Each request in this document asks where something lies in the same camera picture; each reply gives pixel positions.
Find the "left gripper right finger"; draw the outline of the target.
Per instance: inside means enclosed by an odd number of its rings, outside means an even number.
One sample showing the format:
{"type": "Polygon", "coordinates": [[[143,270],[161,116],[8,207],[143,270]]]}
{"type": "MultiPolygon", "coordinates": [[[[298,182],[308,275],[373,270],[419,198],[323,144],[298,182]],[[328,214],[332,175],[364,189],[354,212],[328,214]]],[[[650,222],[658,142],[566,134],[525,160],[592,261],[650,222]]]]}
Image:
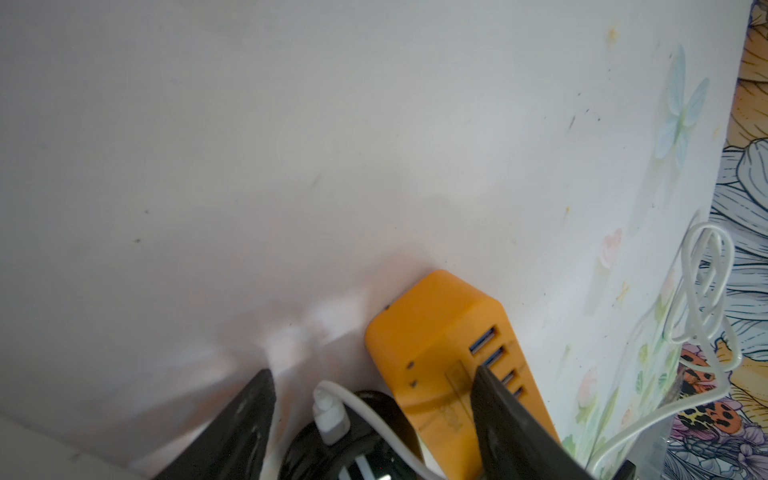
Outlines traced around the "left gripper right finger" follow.
{"type": "Polygon", "coordinates": [[[485,366],[470,393],[485,479],[589,479],[586,472],[485,366]]]}

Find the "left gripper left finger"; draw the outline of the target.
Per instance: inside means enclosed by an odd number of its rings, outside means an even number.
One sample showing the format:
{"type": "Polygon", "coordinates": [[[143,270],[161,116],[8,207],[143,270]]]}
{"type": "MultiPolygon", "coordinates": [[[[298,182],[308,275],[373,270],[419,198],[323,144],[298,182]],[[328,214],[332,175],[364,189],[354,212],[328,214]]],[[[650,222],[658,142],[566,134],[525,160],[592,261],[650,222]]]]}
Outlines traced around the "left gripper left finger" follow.
{"type": "Polygon", "coordinates": [[[251,480],[261,475],[276,405],[272,372],[260,370],[156,480],[251,480]]]}

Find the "orange power strip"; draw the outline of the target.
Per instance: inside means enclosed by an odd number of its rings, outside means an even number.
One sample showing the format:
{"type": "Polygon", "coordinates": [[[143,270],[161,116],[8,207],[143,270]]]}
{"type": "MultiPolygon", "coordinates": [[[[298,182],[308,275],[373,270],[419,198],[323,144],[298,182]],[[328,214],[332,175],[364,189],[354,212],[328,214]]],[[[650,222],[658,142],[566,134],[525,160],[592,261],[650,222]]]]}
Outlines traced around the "orange power strip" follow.
{"type": "Polygon", "coordinates": [[[480,365],[556,433],[501,303],[446,270],[428,274],[378,314],[365,346],[448,479],[476,479],[482,470],[470,402],[480,365]]]}

